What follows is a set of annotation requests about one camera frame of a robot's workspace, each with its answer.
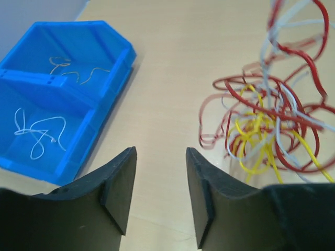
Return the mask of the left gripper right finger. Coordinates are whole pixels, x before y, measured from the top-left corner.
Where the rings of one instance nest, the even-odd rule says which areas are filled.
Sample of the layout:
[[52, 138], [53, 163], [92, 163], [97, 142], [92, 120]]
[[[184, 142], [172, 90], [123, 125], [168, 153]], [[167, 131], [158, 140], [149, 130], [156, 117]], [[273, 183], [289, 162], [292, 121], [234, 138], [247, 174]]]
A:
[[201, 250], [334, 250], [334, 184], [251, 187], [192, 147], [186, 168]]

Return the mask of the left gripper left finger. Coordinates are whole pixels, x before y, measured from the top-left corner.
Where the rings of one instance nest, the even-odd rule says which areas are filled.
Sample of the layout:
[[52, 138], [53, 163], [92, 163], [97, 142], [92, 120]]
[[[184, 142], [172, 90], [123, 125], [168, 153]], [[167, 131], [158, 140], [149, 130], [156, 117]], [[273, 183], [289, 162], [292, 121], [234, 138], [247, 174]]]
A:
[[129, 147], [48, 194], [1, 189], [1, 250], [119, 250], [136, 164]]

